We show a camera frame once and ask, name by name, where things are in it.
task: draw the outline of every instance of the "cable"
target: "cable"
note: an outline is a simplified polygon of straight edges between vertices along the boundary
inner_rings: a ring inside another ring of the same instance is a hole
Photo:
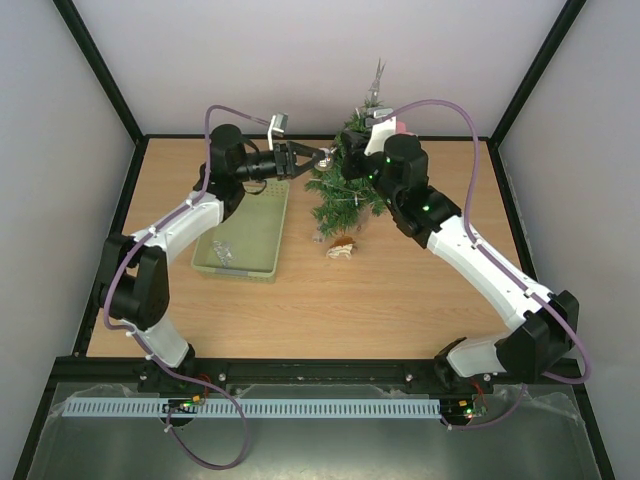
[[[484,403],[485,408],[488,410],[489,405],[487,404],[487,399],[484,397],[484,391],[482,391],[482,387],[480,387],[480,384],[476,382],[476,380],[473,377],[471,377],[470,382],[471,382],[471,385],[473,385],[475,389],[478,391],[478,396],[482,399],[482,403]]]
[[[504,412],[498,418],[494,418],[493,420],[489,420],[488,422],[480,423],[478,425],[451,425],[444,417],[440,417],[440,421],[444,423],[448,430],[479,430],[481,428],[491,427],[513,415],[513,412],[515,412],[522,403],[522,399],[524,398],[524,394],[526,393],[526,391],[527,385],[523,383],[522,387],[520,388],[520,394],[518,395],[518,398],[516,398],[516,401],[513,402],[513,405],[509,407],[509,410]]]
[[[204,380],[205,382],[208,382],[208,383],[213,383],[211,381],[211,378],[209,377],[209,375],[207,375],[206,373],[201,373],[196,378],[198,380]],[[208,387],[204,387],[204,393],[202,394],[202,396],[204,397],[205,400],[207,398],[209,398],[209,388]]]
[[[267,189],[267,186],[269,185],[266,180],[262,180],[260,183],[261,183],[260,185],[261,188],[260,190],[256,190],[256,191],[247,190],[245,186],[242,185],[244,193],[248,193],[249,195],[260,195],[262,192],[264,192]]]
[[[225,107],[224,105],[211,105],[206,113],[205,113],[205,117],[204,117],[204,139],[205,139],[205,175],[204,175],[204,181],[202,182],[202,188],[200,189],[200,191],[198,192],[198,194],[192,199],[191,204],[193,206],[197,205],[198,202],[200,202],[200,200],[202,199],[202,197],[204,197],[205,193],[207,192],[207,186],[209,185],[209,178],[211,176],[211,149],[210,149],[210,145],[211,145],[211,138],[209,135],[209,130],[210,130],[210,117],[211,117],[211,112],[213,112],[214,110],[224,110],[226,112],[230,112],[233,113],[235,115],[238,115],[240,117],[246,118],[248,120],[252,120],[256,123],[259,123],[261,125],[269,125],[269,122],[267,122],[266,120],[257,118],[257,117],[252,117],[250,115],[247,115],[245,113],[239,112],[238,110],[234,110],[233,108],[229,108],[229,107]],[[200,458],[198,458],[193,452],[191,452],[191,450],[189,450],[187,448],[187,446],[182,442],[182,440],[178,437],[178,435],[176,434],[176,432],[173,431],[173,428],[171,427],[170,419],[171,419],[171,415],[167,415],[167,429],[166,431],[170,431],[171,435],[178,441],[178,444],[182,447],[182,449],[184,450],[184,452],[187,454],[187,456],[189,456],[189,458],[191,458],[194,462],[196,462],[198,465],[201,465],[205,468],[209,468],[211,470],[227,470],[229,468],[233,468],[236,465],[239,465],[245,458],[248,449],[249,449],[249,444],[251,441],[251,435],[249,433],[249,424],[247,422],[247,418],[244,415],[244,412],[242,410],[242,407],[240,406],[240,404],[236,401],[235,398],[233,398],[232,395],[230,395],[229,393],[227,393],[224,389],[213,385],[211,382],[206,382],[203,380],[199,380],[197,378],[191,378],[191,377],[187,377],[185,375],[180,375],[177,372],[174,372],[173,370],[171,370],[171,368],[169,368],[169,366],[167,364],[165,364],[160,358],[158,358],[156,355],[154,355],[151,350],[147,347],[147,345],[144,343],[144,341],[142,340],[142,338],[140,338],[140,336],[136,333],[136,330],[133,326],[130,325],[113,325],[111,323],[111,321],[109,320],[109,311],[111,310],[111,302],[113,301],[113,295],[115,294],[116,288],[118,286],[118,283],[120,282],[120,280],[122,279],[122,275],[124,275],[124,272],[127,268],[127,266],[129,265],[129,263],[131,263],[131,260],[133,259],[133,257],[136,255],[136,253],[142,248],[142,246],[153,237],[154,233],[159,232],[164,226],[166,226],[169,222],[171,222],[171,220],[173,220],[174,218],[176,218],[178,215],[182,214],[183,212],[185,212],[186,210],[188,210],[189,208],[191,208],[190,205],[187,205],[186,203],[180,205],[179,207],[177,207],[176,209],[174,209],[173,211],[169,212],[168,215],[164,216],[162,219],[160,219],[157,223],[153,224],[150,228],[149,228],[149,233],[145,234],[140,240],[138,240],[133,247],[131,248],[131,250],[129,250],[129,252],[127,252],[127,254],[125,255],[124,259],[122,260],[122,262],[120,263],[120,265],[118,266],[118,268],[116,269],[116,273],[113,276],[113,279],[111,280],[111,284],[109,285],[109,289],[107,290],[107,296],[105,298],[104,301],[104,307],[103,307],[103,322],[104,322],[104,326],[108,329],[108,330],[127,330],[128,332],[131,332],[133,338],[136,340],[136,342],[138,343],[138,345],[140,345],[140,347],[147,353],[147,355],[151,356],[151,359],[162,369],[164,370],[165,373],[167,373],[168,375],[172,376],[173,378],[177,379],[177,380],[181,380],[181,381],[185,381],[185,382],[190,382],[190,383],[195,383],[198,385],[202,385],[206,388],[209,388],[211,390],[214,390],[218,393],[220,393],[223,397],[225,397],[226,399],[228,399],[233,406],[236,408],[236,410],[238,411],[238,414],[240,415],[240,417],[242,418],[242,422],[243,422],[243,426],[244,426],[244,431],[245,431],[245,439],[244,439],[244,443],[242,445],[242,450],[240,451],[240,453],[238,454],[238,457],[231,463],[227,464],[227,465],[216,465],[213,463],[208,463]]]
[[[476,237],[476,235],[473,233],[473,230],[471,229],[471,203],[473,200],[473,193],[476,187],[476,181],[478,179],[478,172],[480,170],[480,141],[478,140],[478,132],[476,131],[476,126],[473,123],[471,116],[462,107],[460,107],[459,105],[453,102],[449,102],[447,100],[427,99],[427,100],[419,100],[417,102],[413,102],[403,107],[400,107],[394,112],[390,113],[389,115],[385,115],[384,117],[375,119],[373,123],[376,124],[376,123],[386,122],[390,118],[400,115],[401,113],[408,112],[409,110],[412,110],[416,107],[422,107],[427,105],[436,105],[436,106],[447,107],[452,110],[455,110],[462,116],[462,118],[464,118],[465,122],[467,123],[467,126],[471,131],[471,136],[473,138],[473,169],[471,171],[471,180],[469,181],[469,188],[467,190],[467,198],[464,203],[464,214],[463,214],[464,229],[467,232],[467,236],[469,237],[469,239],[472,240],[474,244],[476,244],[476,248],[487,258],[487,260],[489,260],[494,266],[496,266],[498,270],[504,273],[513,283],[515,283],[518,286],[518,288],[520,288],[523,292],[526,292],[528,290],[527,285],[523,283],[522,280],[520,280],[517,276],[515,276],[506,266],[504,266],[500,260],[494,257],[489,250],[487,250],[483,245],[478,244],[477,243],[478,237]],[[578,350],[580,351],[580,355],[582,355],[582,358],[584,360],[584,374],[579,378],[562,377],[560,375],[556,375],[555,373],[551,373],[551,372],[545,372],[543,373],[543,375],[547,378],[551,378],[552,380],[556,380],[558,382],[567,383],[571,385],[578,385],[586,382],[591,376],[592,368],[591,368],[591,359],[589,357],[589,354],[587,353],[587,349],[585,345],[582,343],[580,338],[578,338],[578,336],[573,331],[571,326],[566,322],[566,320],[562,318],[562,316],[553,307],[551,307],[547,302],[545,302],[542,298],[540,298],[535,293],[531,295],[531,298],[533,298],[542,308],[544,308],[547,312],[549,312],[549,314],[553,317],[553,319],[556,322],[558,322],[558,324],[562,327],[562,329],[567,333],[569,338],[573,341],[575,346],[578,348]]]
[[[171,375],[172,377],[174,377],[174,378],[176,378],[178,380],[182,380],[184,382],[190,382],[190,383],[195,383],[195,384],[198,384],[198,385],[202,385],[203,387],[206,387],[206,388],[209,388],[209,389],[211,389],[211,390],[213,390],[215,392],[218,392],[224,398],[229,400],[233,404],[233,406],[236,408],[236,410],[238,411],[238,414],[240,415],[240,418],[242,419],[242,425],[244,427],[245,435],[244,435],[244,441],[242,442],[242,449],[240,450],[240,453],[238,454],[236,459],[234,461],[232,461],[231,463],[228,463],[226,465],[217,465],[215,463],[209,463],[209,462],[207,462],[205,460],[202,460],[195,453],[193,453],[189,449],[189,447],[187,447],[185,445],[185,443],[182,441],[182,439],[178,436],[178,434],[176,433],[175,429],[171,425],[171,415],[175,412],[175,408],[172,408],[171,410],[169,410],[169,413],[167,414],[167,418],[165,420],[165,425],[166,425],[165,431],[168,432],[169,434],[171,434],[171,436],[176,439],[176,441],[178,442],[178,445],[180,445],[180,448],[182,448],[184,453],[191,460],[193,460],[195,463],[197,463],[201,467],[208,468],[209,470],[228,470],[230,468],[233,468],[233,467],[236,467],[236,466],[240,465],[240,463],[242,463],[242,461],[247,456],[247,453],[249,452],[249,445],[251,444],[251,434],[249,432],[249,421],[247,420],[247,417],[244,414],[244,411],[242,410],[242,406],[240,406],[238,401],[235,398],[233,398],[233,396],[230,393],[228,393],[226,390],[218,387],[217,385],[214,385],[213,383],[206,382],[204,380],[199,380],[197,378],[187,377],[185,375],[180,375],[179,373],[174,372],[173,370],[171,370],[169,368],[169,366],[167,364],[165,364],[162,360],[160,360],[155,355],[153,356],[153,361],[156,362],[156,364],[166,374]]]

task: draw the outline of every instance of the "small artificial christmas tree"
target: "small artificial christmas tree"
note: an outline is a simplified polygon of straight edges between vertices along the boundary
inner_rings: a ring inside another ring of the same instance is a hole
[[[361,112],[380,105],[378,90],[382,70],[384,66],[380,68],[378,62],[376,80],[370,89],[371,96],[365,100],[364,107],[357,109],[345,122],[345,129],[360,133],[366,131],[365,116]],[[340,141],[340,133],[336,135],[333,147],[330,168],[325,171],[312,170],[312,178],[305,185],[305,190],[318,193],[323,200],[322,205],[311,211],[318,222],[319,233],[324,237],[343,237],[349,230],[357,227],[361,218],[369,211],[377,217],[386,211],[386,206],[366,179],[347,182],[342,176],[345,150]]]

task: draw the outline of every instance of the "metal ornament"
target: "metal ornament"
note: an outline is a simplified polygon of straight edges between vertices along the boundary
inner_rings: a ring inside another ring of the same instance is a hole
[[[335,151],[336,149],[328,149],[328,148],[321,148],[320,150],[322,150],[325,153],[324,159],[320,160],[318,163],[315,164],[315,169],[319,170],[321,172],[326,172],[327,170],[330,170],[333,167],[333,163],[334,163],[334,155],[335,155]]]

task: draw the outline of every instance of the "pine branch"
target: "pine branch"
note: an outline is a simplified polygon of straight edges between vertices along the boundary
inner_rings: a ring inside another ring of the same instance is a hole
[[[379,102],[371,103],[365,100],[362,110],[379,105]],[[366,132],[364,115],[354,111],[345,122],[344,128],[359,133]],[[325,172],[313,169],[312,179],[304,186],[306,191],[315,192],[322,198],[322,205],[313,208],[311,214],[318,222],[320,232],[327,237],[344,234],[354,228],[365,208],[370,208],[374,216],[380,216],[386,211],[386,205],[366,180],[347,182],[342,176],[342,163],[346,152],[340,133],[338,132],[333,140],[337,147],[333,167]]]

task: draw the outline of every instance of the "gray wall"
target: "gray wall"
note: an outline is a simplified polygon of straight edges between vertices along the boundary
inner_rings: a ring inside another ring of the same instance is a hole
[[[387,105],[446,98],[489,135],[564,1],[75,3],[147,133],[199,133],[211,103],[263,118],[285,111],[289,133],[335,132],[382,57]],[[416,133],[468,134],[442,108],[403,119]]]
[[[621,479],[640,471],[639,15],[634,0],[587,2],[502,148],[540,278],[581,301]]]
[[[1,2],[0,478],[71,353],[132,150],[53,2]]]

